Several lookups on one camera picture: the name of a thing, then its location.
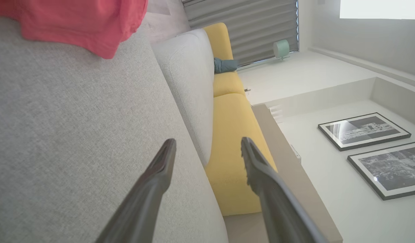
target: lamp shade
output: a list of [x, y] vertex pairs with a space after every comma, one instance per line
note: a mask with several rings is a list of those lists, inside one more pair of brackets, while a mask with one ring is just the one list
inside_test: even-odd
[[273, 44], [273, 52], [276, 58], [284, 58], [290, 52], [290, 45], [287, 40], [280, 40]]

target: pleated blind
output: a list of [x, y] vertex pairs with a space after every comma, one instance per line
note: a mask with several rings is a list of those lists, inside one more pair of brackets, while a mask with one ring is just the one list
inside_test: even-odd
[[286, 39], [298, 51], [297, 0], [189, 0], [192, 29], [223, 22], [239, 65], [274, 57], [273, 43]]

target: window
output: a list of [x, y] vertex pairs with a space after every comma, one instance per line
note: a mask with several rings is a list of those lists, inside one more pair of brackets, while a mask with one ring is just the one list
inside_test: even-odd
[[415, 0], [341, 0], [340, 18], [415, 20]]

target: black picture frame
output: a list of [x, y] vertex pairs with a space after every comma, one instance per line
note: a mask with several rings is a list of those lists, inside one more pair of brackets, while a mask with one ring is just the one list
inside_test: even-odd
[[410, 191], [410, 192], [403, 192], [403, 193], [397, 193], [394, 195], [385, 195], [380, 188], [375, 184], [374, 180], [372, 180], [372, 178], [369, 178], [368, 175], [363, 171], [362, 167], [359, 166], [359, 164], [361, 164], [363, 167], [364, 165], [360, 162], [356, 162], [353, 157], [355, 156], [359, 156], [359, 155], [364, 155], [364, 154], [372, 154], [374, 152], [377, 151], [383, 151], [383, 150], [389, 150], [389, 149], [394, 149], [397, 147], [404, 147], [407, 145], [411, 145], [414, 144], [415, 142], [412, 143], [405, 143], [402, 145], [397, 145], [397, 146], [392, 146], [392, 147], [388, 147], [388, 148], [383, 148], [383, 149], [378, 149], [378, 150], [374, 150], [374, 151], [370, 151], [370, 152], [365, 152], [365, 153], [360, 153], [360, 154], [353, 154], [353, 155], [349, 155], [347, 160], [350, 162], [350, 164], [357, 170], [357, 172], [359, 172], [360, 176], [363, 177], [365, 179], [365, 181], [372, 187], [372, 189], [379, 195], [379, 197], [382, 200], [391, 200], [391, 199], [395, 199], [395, 198], [400, 198], [400, 197], [407, 197], [407, 196], [411, 196], [411, 195], [415, 195], [415, 190], [414, 191]]
[[[337, 123], [337, 122], [340, 122], [342, 120], [351, 120], [351, 119], [355, 119], [355, 118], [359, 118], [359, 117], [365, 117], [365, 116], [368, 116], [368, 115], [378, 115], [379, 117], [382, 117], [385, 122], [393, 124], [394, 126], [397, 126], [401, 130], [403, 130], [403, 132], [401, 132], [403, 135], [397, 136], [397, 137], [386, 138], [386, 139], [383, 139], [383, 140], [377, 140], [377, 141], [372, 141], [372, 142], [367, 142], [367, 143], [361, 143], [361, 144], [357, 144], [357, 145], [353, 145], [353, 146], [342, 147], [337, 142], [335, 142], [335, 140], [333, 139], [333, 134], [329, 134], [327, 131], [325, 131], [325, 129], [323, 129], [323, 126], [326, 126], [327, 124], [330, 124], [330, 123]], [[366, 114], [366, 115], [355, 116], [355, 117], [350, 117], [350, 118], [341, 119], [341, 120], [335, 120], [335, 121], [331, 121], [330, 123], [319, 124], [318, 129], [324, 134], [325, 137], [328, 138], [328, 140], [339, 151], [347, 151], [347, 150], [351, 150], [351, 149], [362, 148], [362, 147], [366, 147], [366, 146], [372, 146], [372, 145], [376, 145], [376, 144], [387, 143], [387, 142], [401, 140], [401, 139], [411, 137], [411, 133], [409, 133], [407, 130], [403, 129], [402, 127], [398, 126], [396, 123], [392, 122], [391, 120], [387, 119], [383, 115], [379, 114], [378, 112], [374, 112], [374, 113], [370, 113], [370, 114]]]

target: light wooden floor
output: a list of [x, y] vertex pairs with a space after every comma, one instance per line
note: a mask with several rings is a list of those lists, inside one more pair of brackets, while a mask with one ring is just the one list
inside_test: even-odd
[[150, 43], [190, 31], [181, 0], [150, 0], [140, 28], [143, 28]]

